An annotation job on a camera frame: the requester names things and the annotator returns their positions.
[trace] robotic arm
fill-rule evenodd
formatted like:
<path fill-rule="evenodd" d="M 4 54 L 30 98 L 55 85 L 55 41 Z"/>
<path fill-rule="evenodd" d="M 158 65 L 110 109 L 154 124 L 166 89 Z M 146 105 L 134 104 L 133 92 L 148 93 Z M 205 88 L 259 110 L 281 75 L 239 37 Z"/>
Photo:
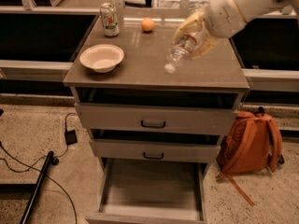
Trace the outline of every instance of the robotic arm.
<path fill-rule="evenodd" d="M 210 0 L 179 26 L 173 43 L 186 33 L 200 32 L 202 42 L 192 52 L 196 59 L 211 51 L 219 38 L 232 37 L 255 18 L 287 5 L 299 15 L 299 0 Z"/>

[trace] bottle cap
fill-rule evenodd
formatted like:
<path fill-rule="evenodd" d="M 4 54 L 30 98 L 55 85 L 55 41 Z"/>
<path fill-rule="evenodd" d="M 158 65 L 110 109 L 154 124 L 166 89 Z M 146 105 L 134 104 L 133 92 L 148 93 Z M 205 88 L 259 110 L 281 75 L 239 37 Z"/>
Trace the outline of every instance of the bottle cap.
<path fill-rule="evenodd" d="M 173 66 L 171 63 L 167 63 L 164 69 L 170 74 L 174 74 L 176 72 L 176 67 Z"/>

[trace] power adapter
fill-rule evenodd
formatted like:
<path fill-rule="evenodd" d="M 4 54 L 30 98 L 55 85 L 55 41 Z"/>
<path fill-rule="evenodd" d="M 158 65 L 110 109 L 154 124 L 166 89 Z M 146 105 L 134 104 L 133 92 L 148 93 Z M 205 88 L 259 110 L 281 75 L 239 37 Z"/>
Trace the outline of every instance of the power adapter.
<path fill-rule="evenodd" d="M 77 142 L 76 131 L 65 131 L 64 132 L 65 142 L 68 146 L 73 145 Z"/>

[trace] countertop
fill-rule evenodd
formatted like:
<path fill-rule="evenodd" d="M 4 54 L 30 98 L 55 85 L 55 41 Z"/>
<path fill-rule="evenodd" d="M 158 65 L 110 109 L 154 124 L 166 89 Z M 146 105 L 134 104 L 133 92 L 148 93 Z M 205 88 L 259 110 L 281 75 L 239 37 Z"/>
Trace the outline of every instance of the countertop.
<path fill-rule="evenodd" d="M 172 36 L 188 15 L 189 11 L 183 9 L 119 7 L 120 33 L 115 37 L 104 36 L 99 18 L 67 73 L 65 86 L 189 91 L 248 90 L 249 83 L 228 39 L 223 39 L 207 55 L 188 61 L 175 74 L 168 74 L 164 70 Z M 140 21 L 144 17 L 155 19 L 156 25 L 151 33 L 141 30 Z M 112 44 L 123 49 L 124 59 L 113 71 L 98 74 L 80 63 L 80 53 L 97 44 Z"/>

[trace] black pole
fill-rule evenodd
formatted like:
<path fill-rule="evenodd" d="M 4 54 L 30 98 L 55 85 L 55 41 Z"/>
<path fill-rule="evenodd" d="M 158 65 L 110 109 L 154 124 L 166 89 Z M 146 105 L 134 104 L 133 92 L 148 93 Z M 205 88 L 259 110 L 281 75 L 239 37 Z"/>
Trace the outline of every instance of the black pole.
<path fill-rule="evenodd" d="M 40 189 L 41 189 L 41 187 L 42 187 L 42 185 L 44 183 L 44 179 L 46 177 L 47 171 L 48 171 L 48 169 L 49 169 L 49 167 L 51 165 L 51 162 L 53 160 L 53 156 L 54 156 L 54 152 L 52 152 L 52 151 L 50 151 L 48 153 L 48 155 L 47 155 L 47 158 L 46 158 L 46 160 L 44 162 L 44 165 L 43 165 L 43 167 L 42 167 L 42 169 L 40 171 L 40 174 L 38 176 L 38 179 L 36 181 L 36 188 L 35 188 L 34 192 L 31 194 L 31 197 L 30 197 L 30 199 L 28 201 L 26 209 L 25 209 L 25 211 L 24 211 L 24 213 L 23 213 L 23 215 L 21 217 L 20 224 L 27 223 L 27 221 L 29 219 L 29 216 L 30 216 L 30 214 L 31 214 L 31 212 L 33 210 L 33 207 L 34 207 L 35 203 L 36 203 L 36 199 L 37 199 L 38 193 L 39 193 L 39 191 L 40 191 Z"/>

